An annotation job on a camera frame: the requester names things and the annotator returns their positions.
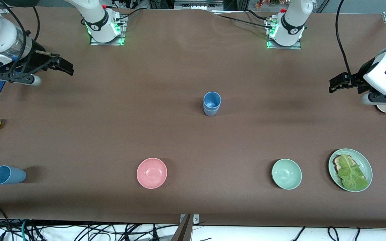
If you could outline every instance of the pink bowl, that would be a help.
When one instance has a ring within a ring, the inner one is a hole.
[[[141,186],[154,189],[162,186],[167,177],[168,171],[162,160],[157,158],[145,159],[136,170],[136,178]]]

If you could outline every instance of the brown tablecloth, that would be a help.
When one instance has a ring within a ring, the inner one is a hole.
[[[0,95],[0,165],[28,173],[0,186],[10,218],[176,223],[195,213],[219,225],[386,227],[386,114],[355,89],[328,93],[346,71],[334,14],[312,14],[302,50],[287,51],[267,49],[260,27],[202,10],[143,11],[118,47],[90,46],[76,9],[38,11],[38,42],[75,73],[40,72],[41,86],[6,84]],[[15,12],[34,35],[32,9]],[[386,47],[386,23],[341,15],[340,36],[355,73]],[[214,117],[202,110],[208,91],[222,96]],[[366,191],[331,180],[339,148],[369,159]],[[154,190],[135,176],[148,157],[168,167]],[[281,158],[302,169],[294,190],[272,181]]]

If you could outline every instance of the light green bowl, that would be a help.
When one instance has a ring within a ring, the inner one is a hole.
[[[294,161],[281,159],[272,168],[272,178],[280,188],[291,190],[300,185],[302,171]]]
[[[366,181],[368,182],[365,189],[360,190],[360,191],[351,191],[351,190],[348,190],[345,187],[343,187],[342,180],[337,175],[336,167],[334,166],[334,163],[333,163],[334,159],[337,156],[340,156],[341,154],[350,155],[352,157],[352,159],[360,166],[360,170],[363,172],[364,176],[366,177]],[[366,190],[370,186],[370,183],[372,182],[372,178],[373,178],[372,167],[370,166],[370,163],[366,159],[366,157],[363,156],[358,151],[355,151],[353,149],[348,149],[348,148],[339,149],[331,155],[330,160],[328,160],[328,172],[330,173],[330,176],[333,179],[333,181],[338,186],[340,186],[343,190],[346,190],[348,192],[361,192],[361,191]]]

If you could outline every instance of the bread slice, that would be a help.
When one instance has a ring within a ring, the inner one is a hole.
[[[340,157],[341,157],[341,156],[337,156],[337,157],[334,159],[334,161],[333,161],[334,166],[335,166],[337,172],[339,172],[339,169],[341,168],[341,166],[339,165],[339,159],[340,159]],[[348,157],[349,157],[349,160],[352,162],[352,165],[357,165],[357,163],[352,159],[351,156],[348,155]]]

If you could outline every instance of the tipped over blue cup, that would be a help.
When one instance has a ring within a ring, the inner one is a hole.
[[[203,97],[203,111],[207,116],[214,116],[221,104],[221,96],[217,92],[208,92]]]
[[[0,185],[20,183],[25,179],[25,171],[12,166],[0,166]]]

